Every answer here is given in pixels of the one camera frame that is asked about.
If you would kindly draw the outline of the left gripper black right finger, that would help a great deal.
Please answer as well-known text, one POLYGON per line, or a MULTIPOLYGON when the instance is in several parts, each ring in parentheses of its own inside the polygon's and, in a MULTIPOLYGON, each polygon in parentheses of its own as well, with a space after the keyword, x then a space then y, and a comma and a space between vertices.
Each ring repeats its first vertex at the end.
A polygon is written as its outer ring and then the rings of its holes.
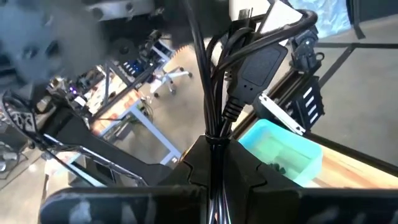
POLYGON ((224 191, 231 223, 397 223, 397 191, 304 188, 232 139, 224 191))

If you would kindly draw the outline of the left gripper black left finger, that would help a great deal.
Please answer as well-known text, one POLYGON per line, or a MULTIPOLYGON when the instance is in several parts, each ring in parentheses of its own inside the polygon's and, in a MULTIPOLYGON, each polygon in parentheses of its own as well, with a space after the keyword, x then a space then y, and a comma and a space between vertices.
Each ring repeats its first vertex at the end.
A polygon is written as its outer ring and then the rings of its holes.
POLYGON ((85 148, 116 155, 116 163, 143 178, 142 187, 68 188, 40 208, 41 223, 209 223, 211 152, 217 139, 201 135, 177 167, 146 164, 90 135, 85 148))

